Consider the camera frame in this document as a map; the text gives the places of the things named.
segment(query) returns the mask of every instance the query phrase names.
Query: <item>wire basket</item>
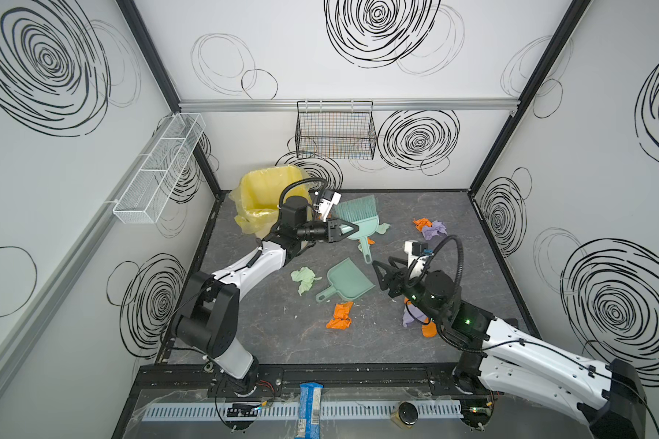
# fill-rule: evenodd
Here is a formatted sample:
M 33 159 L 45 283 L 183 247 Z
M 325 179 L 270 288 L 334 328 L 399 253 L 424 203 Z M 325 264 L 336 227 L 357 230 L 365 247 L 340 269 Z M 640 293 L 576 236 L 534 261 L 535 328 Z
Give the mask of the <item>wire basket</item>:
M 159 220 L 204 128 L 200 113 L 178 113 L 166 128 L 157 130 L 161 137 L 112 210 L 120 221 L 154 224 Z
M 378 136 L 372 101 L 298 101 L 298 158 L 372 160 Z

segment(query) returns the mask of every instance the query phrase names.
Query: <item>black lid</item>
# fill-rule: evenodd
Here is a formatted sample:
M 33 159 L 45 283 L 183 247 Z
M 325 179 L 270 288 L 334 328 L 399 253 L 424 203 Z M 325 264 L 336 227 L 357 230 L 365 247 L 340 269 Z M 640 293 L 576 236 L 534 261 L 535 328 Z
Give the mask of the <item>black lid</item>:
M 398 417 L 405 425 L 413 425 L 417 422 L 417 408 L 409 402 L 404 402 L 398 406 Z

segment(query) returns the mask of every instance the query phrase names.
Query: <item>dustpan handle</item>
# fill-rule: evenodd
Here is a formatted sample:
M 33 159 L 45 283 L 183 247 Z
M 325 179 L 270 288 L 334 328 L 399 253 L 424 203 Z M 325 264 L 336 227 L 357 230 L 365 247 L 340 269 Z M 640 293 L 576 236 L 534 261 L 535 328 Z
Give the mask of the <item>dustpan handle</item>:
M 337 293 L 337 289 L 334 288 L 333 286 L 330 286 L 329 288 L 325 288 L 323 291 L 321 291 L 321 293 L 317 294 L 315 296 L 315 300 L 317 301 L 317 303 L 323 303 L 325 300 L 334 296 L 334 294 L 336 293 Z
M 359 240 L 359 243 L 361 244 L 361 253 L 364 254 L 364 262 L 366 263 L 373 262 L 373 259 L 371 258 L 371 247 L 369 246 L 369 239 L 361 238 Z

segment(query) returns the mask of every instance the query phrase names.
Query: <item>black wire basket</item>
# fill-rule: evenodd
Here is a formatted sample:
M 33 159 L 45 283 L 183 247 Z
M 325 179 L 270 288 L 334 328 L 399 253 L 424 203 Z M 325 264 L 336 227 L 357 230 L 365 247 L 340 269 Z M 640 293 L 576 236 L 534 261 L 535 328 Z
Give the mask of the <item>black wire basket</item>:
M 295 147 L 299 158 L 372 160 L 378 135 L 372 101 L 298 101 Z

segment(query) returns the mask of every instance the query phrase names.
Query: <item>blue package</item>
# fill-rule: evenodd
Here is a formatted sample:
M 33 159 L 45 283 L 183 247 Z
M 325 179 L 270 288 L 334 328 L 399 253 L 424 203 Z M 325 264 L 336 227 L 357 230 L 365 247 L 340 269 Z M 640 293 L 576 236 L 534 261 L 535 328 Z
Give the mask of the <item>blue package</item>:
M 300 385 L 296 439 L 320 439 L 320 394 L 322 391 L 322 384 L 302 383 Z

